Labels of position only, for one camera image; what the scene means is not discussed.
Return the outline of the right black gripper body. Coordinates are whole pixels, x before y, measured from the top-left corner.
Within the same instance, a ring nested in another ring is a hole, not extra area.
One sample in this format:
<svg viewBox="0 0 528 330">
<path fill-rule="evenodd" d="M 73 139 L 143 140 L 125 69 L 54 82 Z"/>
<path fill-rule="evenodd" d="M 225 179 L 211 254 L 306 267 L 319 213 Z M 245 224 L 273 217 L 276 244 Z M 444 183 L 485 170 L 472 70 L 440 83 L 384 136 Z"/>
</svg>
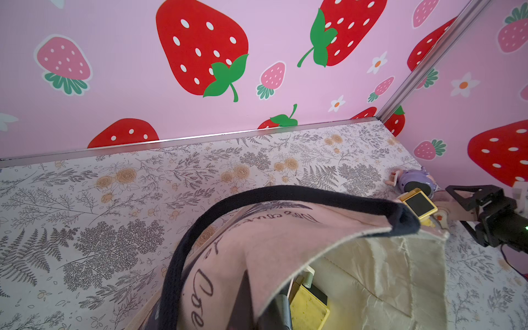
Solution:
<svg viewBox="0 0 528 330">
<path fill-rule="evenodd" d="M 527 252 L 527 214 L 521 201 L 505 195 L 498 186 L 448 186 L 445 191 L 463 209 L 458 221 L 483 247 L 509 246 Z"/>
</svg>

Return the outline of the yellow pencil sharpener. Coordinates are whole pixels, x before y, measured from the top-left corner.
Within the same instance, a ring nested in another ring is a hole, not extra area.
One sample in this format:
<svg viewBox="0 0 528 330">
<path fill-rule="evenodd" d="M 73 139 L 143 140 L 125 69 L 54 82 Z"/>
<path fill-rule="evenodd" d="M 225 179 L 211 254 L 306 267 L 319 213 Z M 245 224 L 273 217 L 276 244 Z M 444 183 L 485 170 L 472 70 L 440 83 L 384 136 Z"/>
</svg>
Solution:
<svg viewBox="0 0 528 330">
<path fill-rule="evenodd" d="M 421 189 L 415 188 L 410 192 L 405 192 L 398 197 L 398 200 L 411 209 L 423 226 L 431 228 L 437 226 L 431 217 L 438 211 L 438 207 Z"/>
<path fill-rule="evenodd" d="M 327 299 L 315 285 L 306 288 L 294 283 L 289 297 L 292 329 L 321 330 L 330 315 Z"/>
</svg>

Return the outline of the purple pencil sharpener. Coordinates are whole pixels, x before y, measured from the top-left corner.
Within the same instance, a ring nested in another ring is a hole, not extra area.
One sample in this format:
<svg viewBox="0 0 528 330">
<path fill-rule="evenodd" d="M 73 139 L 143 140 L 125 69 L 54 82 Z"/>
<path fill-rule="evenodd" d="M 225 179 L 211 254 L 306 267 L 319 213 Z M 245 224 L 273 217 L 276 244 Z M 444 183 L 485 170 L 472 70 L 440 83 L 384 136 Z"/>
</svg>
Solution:
<svg viewBox="0 0 528 330">
<path fill-rule="evenodd" d="M 429 198 L 432 198 L 439 189 L 436 181 L 423 166 L 419 170 L 396 169 L 391 172 L 385 184 L 396 187 L 401 193 L 408 193 L 419 188 Z"/>
</svg>

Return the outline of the cream canvas tote bag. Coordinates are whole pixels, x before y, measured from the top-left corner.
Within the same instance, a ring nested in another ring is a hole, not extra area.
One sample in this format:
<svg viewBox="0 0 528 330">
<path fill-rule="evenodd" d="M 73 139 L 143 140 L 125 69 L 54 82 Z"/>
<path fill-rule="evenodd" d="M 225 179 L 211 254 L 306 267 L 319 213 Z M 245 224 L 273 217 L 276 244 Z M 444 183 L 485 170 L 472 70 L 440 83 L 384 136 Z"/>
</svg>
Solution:
<svg viewBox="0 0 528 330">
<path fill-rule="evenodd" d="M 327 295 L 322 329 L 446 329 L 446 231 L 402 202 L 257 188 L 201 215 L 130 329 L 292 329 L 294 283 Z"/>
</svg>

